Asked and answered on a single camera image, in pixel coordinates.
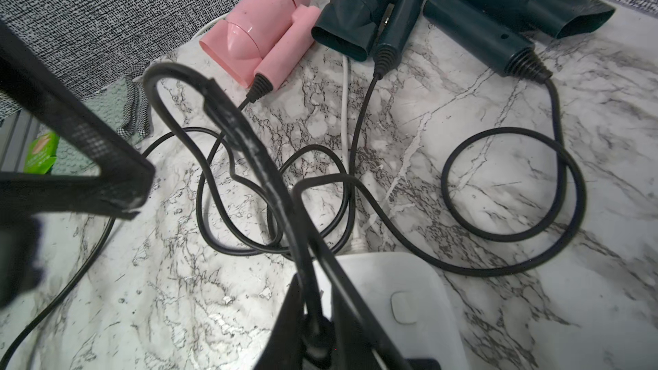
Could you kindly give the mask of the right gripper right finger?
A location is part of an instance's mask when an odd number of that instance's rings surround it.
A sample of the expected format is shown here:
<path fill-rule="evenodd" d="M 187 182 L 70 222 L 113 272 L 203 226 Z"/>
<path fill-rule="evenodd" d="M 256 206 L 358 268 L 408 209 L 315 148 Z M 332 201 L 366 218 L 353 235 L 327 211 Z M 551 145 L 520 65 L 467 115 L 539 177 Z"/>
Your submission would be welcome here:
<path fill-rule="evenodd" d="M 332 324 L 335 332 L 332 369 L 411 369 L 407 361 L 399 366 L 380 358 L 368 342 L 365 330 L 335 289 L 332 291 Z"/>

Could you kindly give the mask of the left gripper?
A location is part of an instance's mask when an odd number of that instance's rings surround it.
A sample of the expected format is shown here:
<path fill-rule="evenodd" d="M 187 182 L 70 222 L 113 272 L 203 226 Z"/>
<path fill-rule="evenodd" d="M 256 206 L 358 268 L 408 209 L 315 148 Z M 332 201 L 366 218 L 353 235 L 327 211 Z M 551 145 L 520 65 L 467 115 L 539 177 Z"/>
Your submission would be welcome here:
<path fill-rule="evenodd" d="M 99 176 L 1 175 L 1 308 L 34 289 L 41 224 L 22 214 L 82 212 L 134 219 L 154 167 L 87 109 L 6 26 L 1 27 L 1 89 L 99 167 Z"/>

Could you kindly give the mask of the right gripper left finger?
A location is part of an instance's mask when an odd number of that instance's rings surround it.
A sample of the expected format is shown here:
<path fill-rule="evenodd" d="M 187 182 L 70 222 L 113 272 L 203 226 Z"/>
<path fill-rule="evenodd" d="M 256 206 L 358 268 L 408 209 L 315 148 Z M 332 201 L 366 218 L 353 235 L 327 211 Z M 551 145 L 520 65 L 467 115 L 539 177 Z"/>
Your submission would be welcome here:
<path fill-rule="evenodd" d="M 272 333 L 254 369 L 301 369 L 303 362 L 303 295 L 298 276 L 291 280 Z"/>

